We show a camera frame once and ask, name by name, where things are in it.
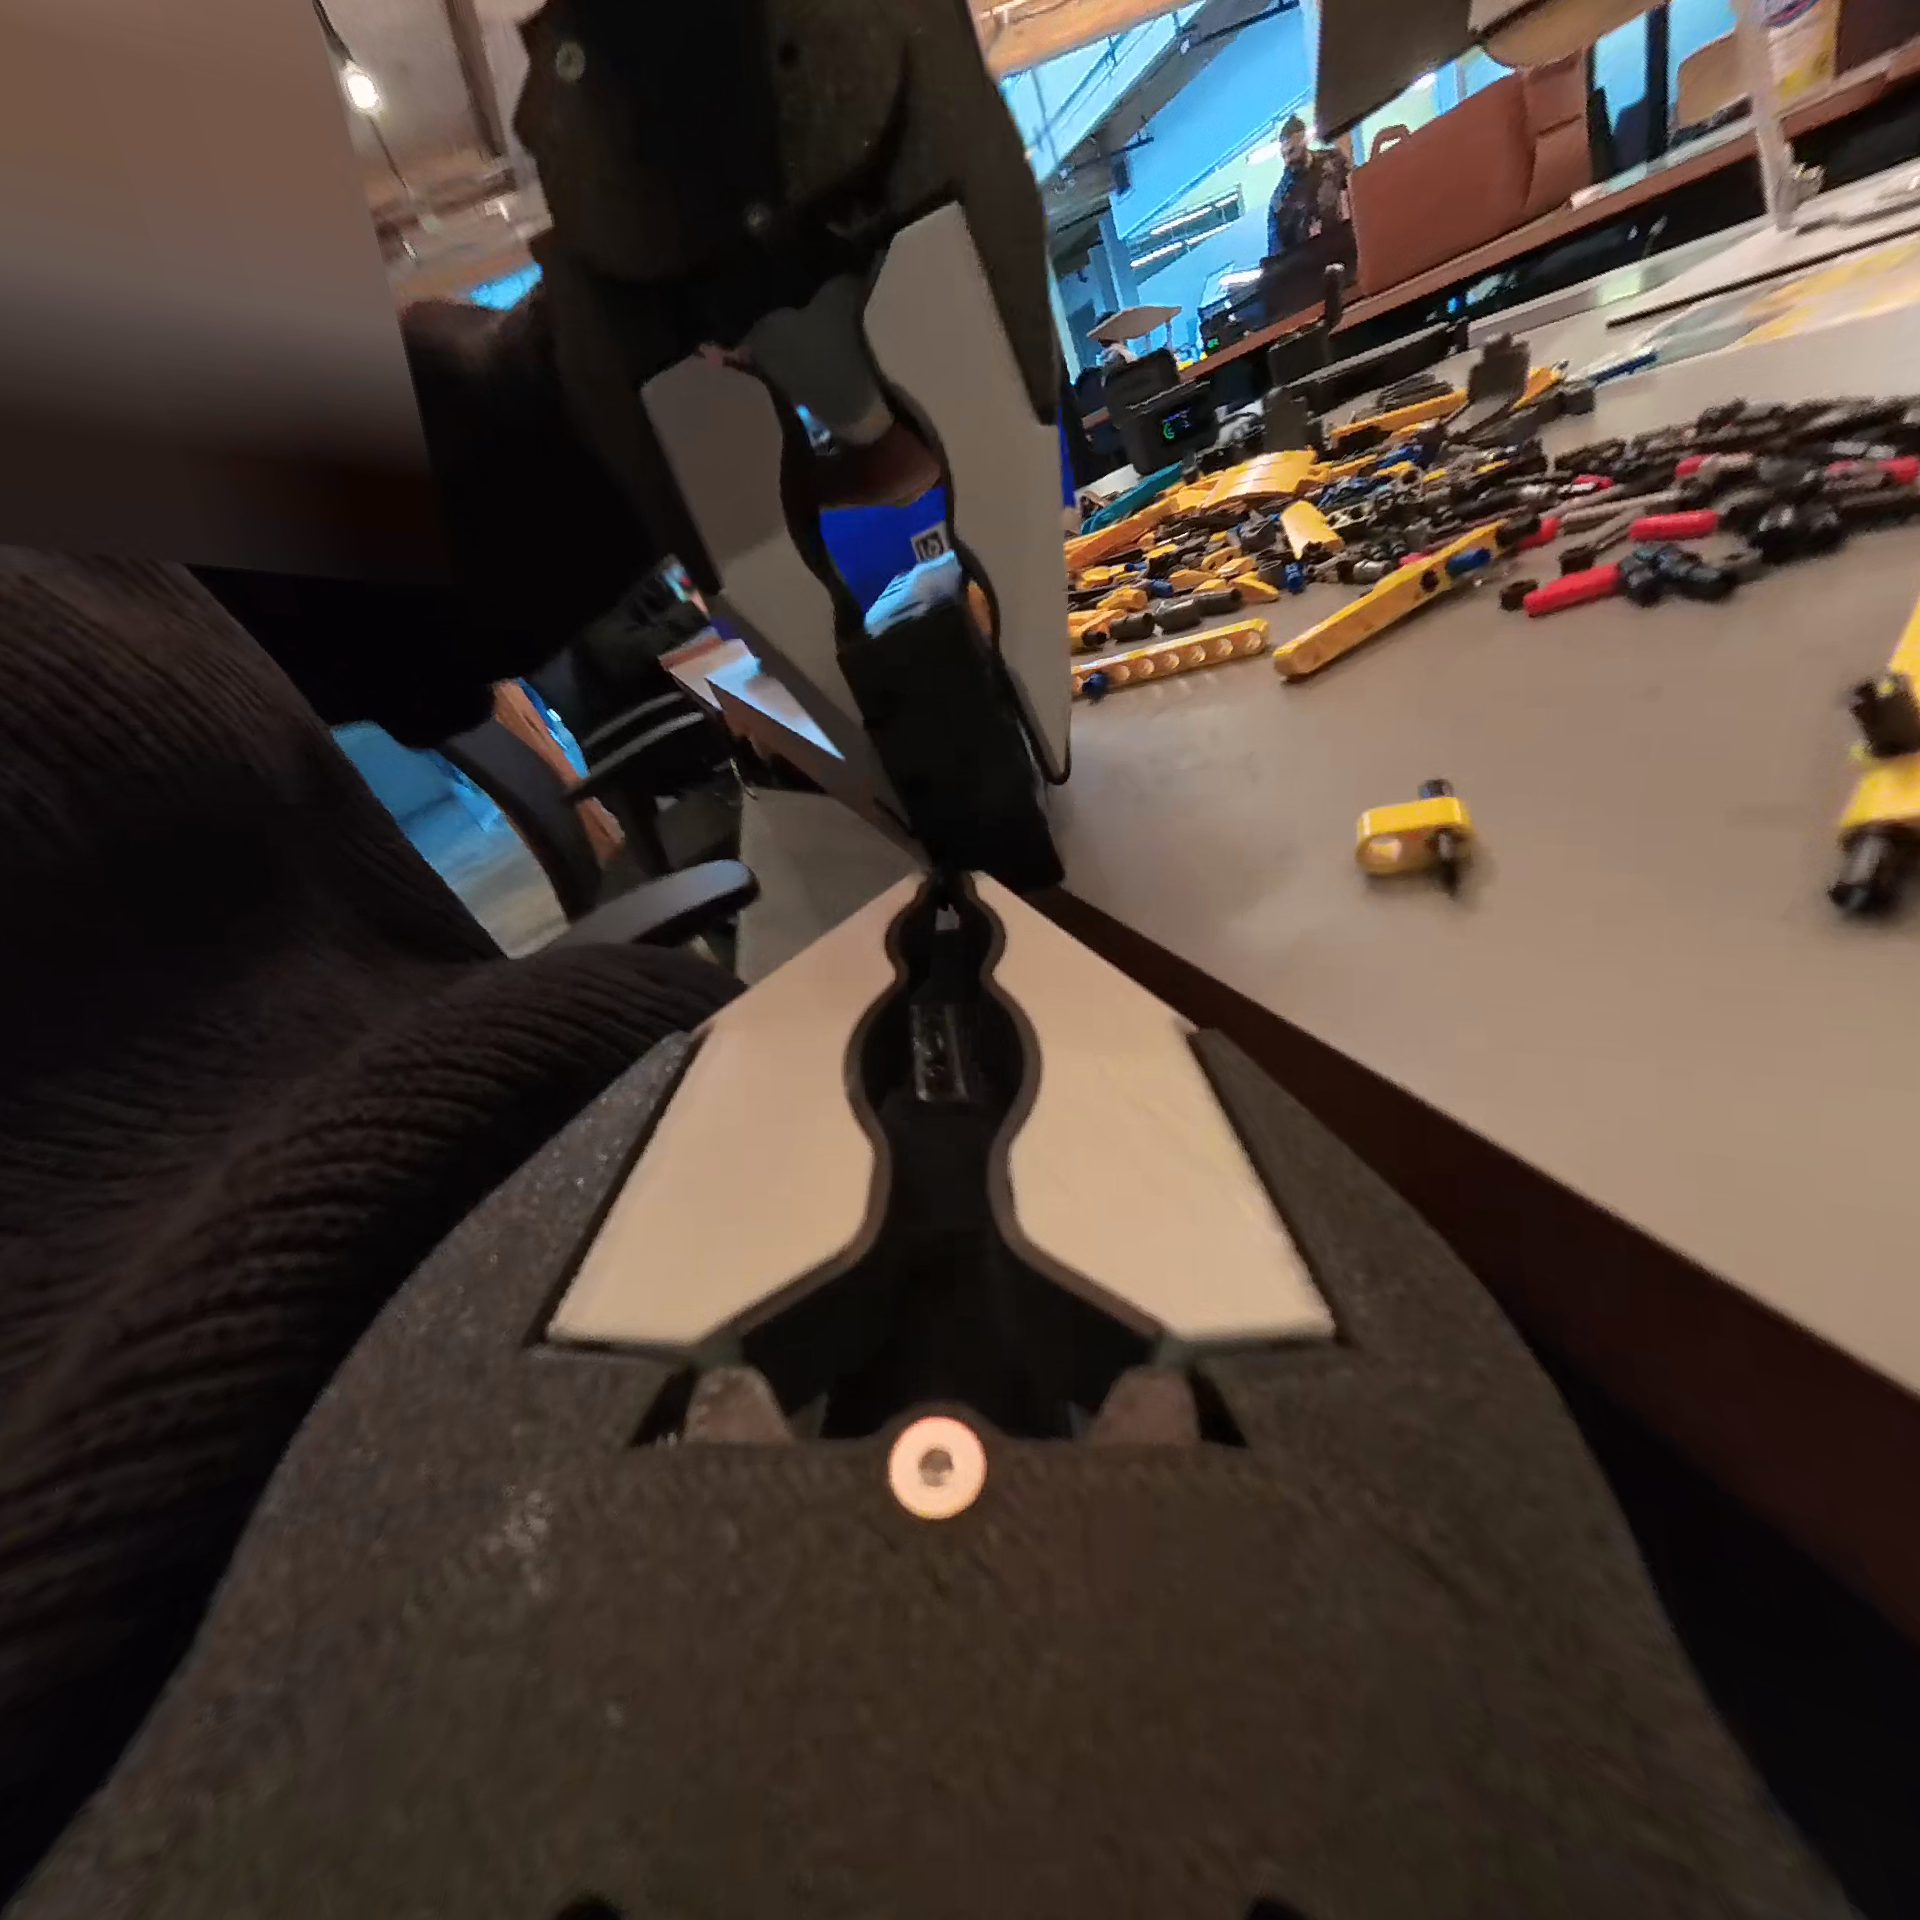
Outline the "pile of small connector pins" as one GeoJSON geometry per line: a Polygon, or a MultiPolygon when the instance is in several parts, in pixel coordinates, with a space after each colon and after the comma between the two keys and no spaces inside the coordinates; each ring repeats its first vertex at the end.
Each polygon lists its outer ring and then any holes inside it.
{"type": "Polygon", "coordinates": [[[1724,608],[1734,587],[1833,557],[1850,534],[1915,526],[1920,396],[1711,400],[1704,418],[1553,468],[1530,525],[1543,577],[1503,577],[1503,614],[1603,600],[1724,608]]]}

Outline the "brown leather bag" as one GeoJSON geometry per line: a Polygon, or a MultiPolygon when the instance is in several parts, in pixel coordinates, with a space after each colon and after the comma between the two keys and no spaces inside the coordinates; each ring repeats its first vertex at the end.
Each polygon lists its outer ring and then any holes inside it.
{"type": "Polygon", "coordinates": [[[1447,271],[1597,186],[1588,54],[1507,69],[1453,109],[1376,143],[1350,179],[1352,298],[1447,271]]]}

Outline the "long yellow holed beam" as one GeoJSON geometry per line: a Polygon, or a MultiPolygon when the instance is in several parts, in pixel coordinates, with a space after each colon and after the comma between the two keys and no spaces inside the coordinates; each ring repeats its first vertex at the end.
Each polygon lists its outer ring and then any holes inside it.
{"type": "Polygon", "coordinates": [[[1442,552],[1404,557],[1398,570],[1385,570],[1362,600],[1350,600],[1339,614],[1314,622],[1306,638],[1271,652],[1271,667],[1283,683],[1318,674],[1328,666],[1352,656],[1362,640],[1404,625],[1408,614],[1442,608],[1447,596],[1460,596],[1465,577],[1482,577],[1489,562],[1530,552],[1563,534],[1563,515],[1503,515],[1503,525],[1472,525],[1442,552]]]}

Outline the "small yellow connector with pin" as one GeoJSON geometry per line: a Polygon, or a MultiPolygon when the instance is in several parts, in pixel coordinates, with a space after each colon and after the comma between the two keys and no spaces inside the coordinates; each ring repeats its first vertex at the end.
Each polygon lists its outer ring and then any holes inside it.
{"type": "Polygon", "coordinates": [[[1460,893],[1460,878],[1472,864],[1472,814],[1447,775],[1418,781],[1404,801],[1376,801],[1352,821],[1352,867],[1370,885],[1432,878],[1447,893],[1460,893]]]}

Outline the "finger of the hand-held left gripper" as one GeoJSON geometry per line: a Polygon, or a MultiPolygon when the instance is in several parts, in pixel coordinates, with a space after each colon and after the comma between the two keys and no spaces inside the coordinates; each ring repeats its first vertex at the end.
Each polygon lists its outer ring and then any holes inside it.
{"type": "Polygon", "coordinates": [[[643,379],[643,422],[684,509],[684,562],[754,656],[754,718],[815,789],[894,850],[920,850],[920,608],[871,622],[815,534],[815,442],[886,436],[860,314],[765,314],[732,356],[689,356],[643,379]]]}
{"type": "Polygon", "coordinates": [[[1058,422],[1034,418],[961,204],[894,225],[871,282],[871,359],[944,473],[944,534],[992,608],[992,666],[1045,781],[1075,766],[1058,422]]]}

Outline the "black divider panel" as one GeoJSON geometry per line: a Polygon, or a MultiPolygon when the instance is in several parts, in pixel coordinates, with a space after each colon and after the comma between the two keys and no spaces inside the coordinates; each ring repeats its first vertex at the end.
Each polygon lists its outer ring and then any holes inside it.
{"type": "Polygon", "coordinates": [[[1472,39],[1472,0],[1318,0],[1314,125],[1337,143],[1472,39]]]}

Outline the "heap of mixed building bricks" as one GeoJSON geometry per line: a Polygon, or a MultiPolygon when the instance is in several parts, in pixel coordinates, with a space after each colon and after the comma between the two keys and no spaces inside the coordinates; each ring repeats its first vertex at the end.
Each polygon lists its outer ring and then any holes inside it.
{"type": "Polygon", "coordinates": [[[1472,525],[1540,515],[1553,503],[1543,422],[1588,411],[1597,379],[1496,336],[1465,379],[1408,379],[1370,418],[1306,418],[1314,442],[1145,490],[1126,515],[1066,542],[1075,702],[1243,656],[1271,666],[1278,640],[1339,614],[1404,557],[1472,525]]]}

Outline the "blue plastic bin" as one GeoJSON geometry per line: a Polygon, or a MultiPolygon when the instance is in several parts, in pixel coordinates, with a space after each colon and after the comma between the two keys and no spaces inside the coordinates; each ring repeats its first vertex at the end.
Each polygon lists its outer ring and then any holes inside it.
{"type": "Polygon", "coordinates": [[[944,562],[944,490],[925,490],[920,503],[871,503],[871,509],[828,509],[815,534],[836,570],[845,577],[851,608],[874,614],[894,577],[920,562],[944,562]]]}

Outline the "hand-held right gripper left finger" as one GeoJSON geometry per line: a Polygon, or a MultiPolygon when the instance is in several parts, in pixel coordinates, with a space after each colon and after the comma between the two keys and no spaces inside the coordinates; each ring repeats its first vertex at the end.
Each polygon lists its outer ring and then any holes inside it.
{"type": "Polygon", "coordinates": [[[689,1354],[871,1244],[885,1152],[845,1061],[894,992],[886,921],[920,893],[885,887],[697,1029],[541,1342],[689,1354]]]}

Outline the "black perforated block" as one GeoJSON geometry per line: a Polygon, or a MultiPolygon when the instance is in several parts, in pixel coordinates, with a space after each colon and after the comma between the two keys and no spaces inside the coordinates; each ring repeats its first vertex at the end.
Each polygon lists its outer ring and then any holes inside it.
{"type": "Polygon", "coordinates": [[[936,878],[992,878],[1016,893],[1066,885],[1016,696],[968,596],[885,600],[838,667],[936,878]]]}

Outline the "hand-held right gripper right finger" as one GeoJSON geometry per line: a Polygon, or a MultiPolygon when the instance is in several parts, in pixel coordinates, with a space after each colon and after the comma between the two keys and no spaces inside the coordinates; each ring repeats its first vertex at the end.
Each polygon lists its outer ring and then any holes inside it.
{"type": "Polygon", "coordinates": [[[1328,1342],[1337,1315],[1237,1134],[1196,1021],[977,878],[989,1002],[1016,1021],[1003,1228],[1139,1333],[1196,1354],[1328,1342]]]}

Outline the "black office chair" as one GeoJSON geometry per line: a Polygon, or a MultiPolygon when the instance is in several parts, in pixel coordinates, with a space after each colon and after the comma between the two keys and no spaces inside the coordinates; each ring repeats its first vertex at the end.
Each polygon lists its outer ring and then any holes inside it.
{"type": "Polygon", "coordinates": [[[754,903],[732,756],[684,689],[581,743],[538,683],[494,683],[494,715],[434,756],[516,828],[566,944],[689,944],[754,903]]]}

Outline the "person's dark knit sweater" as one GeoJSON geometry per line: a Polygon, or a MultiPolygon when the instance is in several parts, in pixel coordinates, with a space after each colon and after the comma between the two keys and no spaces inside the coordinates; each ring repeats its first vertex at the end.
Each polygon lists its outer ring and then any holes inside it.
{"type": "Polygon", "coordinates": [[[744,980],[506,961],[185,562],[0,587],[0,1829],[113,1774],[397,1286],[744,980]]]}

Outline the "small black device with screen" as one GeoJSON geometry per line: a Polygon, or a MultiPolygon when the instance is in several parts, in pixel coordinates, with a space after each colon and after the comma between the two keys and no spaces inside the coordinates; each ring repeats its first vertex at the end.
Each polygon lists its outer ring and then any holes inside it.
{"type": "Polygon", "coordinates": [[[1222,436],[1215,388],[1172,379],[1157,396],[1126,396],[1126,400],[1112,400],[1112,436],[1145,478],[1167,468],[1196,468],[1222,436]]]}

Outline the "yellow brick assembly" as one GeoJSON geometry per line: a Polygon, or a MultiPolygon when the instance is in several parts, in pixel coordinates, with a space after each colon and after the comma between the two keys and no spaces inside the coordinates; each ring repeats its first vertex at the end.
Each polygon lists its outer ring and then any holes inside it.
{"type": "Polygon", "coordinates": [[[1894,920],[1920,878],[1920,614],[1903,614],[1876,674],[1850,683],[1855,789],[1833,821],[1839,920],[1894,920]]]}

